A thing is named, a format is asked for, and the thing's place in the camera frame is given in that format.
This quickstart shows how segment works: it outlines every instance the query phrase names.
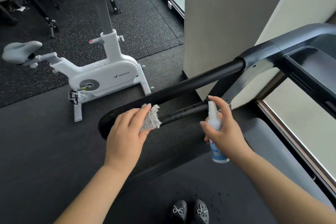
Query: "cleaning cloth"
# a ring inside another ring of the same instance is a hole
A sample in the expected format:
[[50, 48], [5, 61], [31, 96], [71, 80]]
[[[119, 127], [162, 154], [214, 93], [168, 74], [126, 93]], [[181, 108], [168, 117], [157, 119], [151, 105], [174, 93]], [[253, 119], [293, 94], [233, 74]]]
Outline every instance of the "cleaning cloth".
[[154, 105], [152, 108], [149, 110], [148, 114], [145, 117], [145, 120], [143, 121], [143, 125], [140, 129], [141, 131], [144, 131], [149, 128], [159, 128], [161, 121], [158, 119], [158, 111], [159, 111], [159, 106]]

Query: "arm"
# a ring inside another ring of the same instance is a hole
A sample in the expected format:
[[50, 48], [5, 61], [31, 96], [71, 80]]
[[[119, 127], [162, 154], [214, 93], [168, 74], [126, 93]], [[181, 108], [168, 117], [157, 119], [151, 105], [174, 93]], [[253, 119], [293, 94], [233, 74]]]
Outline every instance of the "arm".
[[336, 223], [336, 213], [250, 149], [224, 100], [218, 97], [209, 99], [220, 107], [223, 127], [216, 131], [202, 121], [205, 141], [211, 138], [217, 148], [250, 178], [280, 223]]
[[151, 105], [118, 116], [107, 138], [104, 165], [54, 224], [103, 223], [135, 167], [149, 130], [139, 133]]

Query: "forearm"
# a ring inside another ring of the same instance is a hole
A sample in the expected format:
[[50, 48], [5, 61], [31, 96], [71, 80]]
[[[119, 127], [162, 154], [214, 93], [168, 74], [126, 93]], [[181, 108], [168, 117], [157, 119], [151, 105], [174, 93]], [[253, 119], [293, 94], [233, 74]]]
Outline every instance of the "forearm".
[[336, 213], [253, 153], [237, 165], [250, 178], [280, 223], [336, 223]]
[[127, 176], [111, 167], [101, 167], [54, 224], [103, 223]]

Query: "white exercise bike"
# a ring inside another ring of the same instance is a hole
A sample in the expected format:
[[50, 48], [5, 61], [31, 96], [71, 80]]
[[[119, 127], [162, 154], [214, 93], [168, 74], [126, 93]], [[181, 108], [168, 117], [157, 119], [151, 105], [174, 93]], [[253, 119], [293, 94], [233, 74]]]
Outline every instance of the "white exercise bike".
[[118, 36], [112, 28], [107, 2], [109, 0], [92, 0], [103, 32], [99, 38], [90, 40], [90, 44], [103, 44], [106, 59], [78, 67], [66, 58], [57, 57], [56, 52], [45, 55], [35, 55], [34, 52], [42, 44], [38, 41], [8, 44], [3, 51], [2, 58], [11, 64], [29, 65], [36, 68], [38, 62], [48, 61], [54, 72], [61, 72], [69, 78], [69, 85], [73, 89], [69, 92], [69, 99], [73, 102], [75, 121], [82, 120], [82, 104], [96, 98], [111, 94], [115, 91], [141, 84], [145, 95], [151, 93], [142, 66], [137, 61], [123, 55], [119, 42], [124, 42], [123, 36]]

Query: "bike saddle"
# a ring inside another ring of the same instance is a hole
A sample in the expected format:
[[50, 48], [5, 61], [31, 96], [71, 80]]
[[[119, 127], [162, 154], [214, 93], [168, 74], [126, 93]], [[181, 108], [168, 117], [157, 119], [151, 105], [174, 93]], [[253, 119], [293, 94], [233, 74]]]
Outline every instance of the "bike saddle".
[[28, 59], [35, 57], [34, 52], [42, 46], [38, 41], [27, 43], [11, 43], [5, 46], [2, 53], [2, 59], [8, 63], [22, 65]]

